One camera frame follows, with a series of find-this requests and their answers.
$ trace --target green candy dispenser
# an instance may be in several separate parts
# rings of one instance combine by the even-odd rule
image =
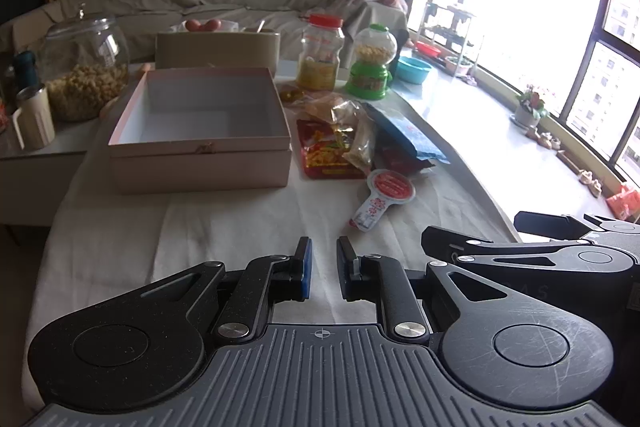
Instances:
[[[351,67],[345,89],[358,98],[379,100],[386,93],[391,74],[386,68],[396,56],[398,44],[389,28],[372,24],[356,35],[356,61]]]

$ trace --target pink cardboard box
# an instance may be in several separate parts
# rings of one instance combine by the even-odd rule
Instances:
[[[149,71],[109,140],[126,194],[284,187],[291,136],[267,68]]]

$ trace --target white blanket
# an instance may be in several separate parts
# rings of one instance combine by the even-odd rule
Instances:
[[[392,206],[373,230],[347,225],[368,195],[362,180],[309,180],[294,154],[286,188],[191,194],[122,196],[110,177],[106,144],[128,96],[98,132],[54,220],[34,295],[26,346],[47,323],[99,301],[167,277],[203,261],[219,260],[242,269],[255,257],[292,255],[298,238],[314,245],[311,298],[276,306],[274,320],[290,323],[375,321],[372,304],[342,300],[335,241],[347,235],[360,255],[396,257],[410,269],[428,258],[420,234],[429,225],[517,241],[502,211],[456,152],[395,93],[380,102],[402,110],[449,157],[414,180],[417,197]],[[292,126],[292,144],[298,138]],[[23,395],[33,409],[42,401],[26,363]]]

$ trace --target metal screw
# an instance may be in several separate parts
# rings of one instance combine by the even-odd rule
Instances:
[[[228,322],[218,328],[218,333],[226,339],[241,339],[249,334],[249,328],[239,322]]]
[[[417,322],[401,322],[396,324],[394,331],[401,337],[414,339],[423,336],[427,332],[427,328]]]

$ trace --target blue bowl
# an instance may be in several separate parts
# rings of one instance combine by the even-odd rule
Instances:
[[[421,84],[432,70],[433,66],[420,58],[400,57],[396,68],[396,78],[410,84]]]

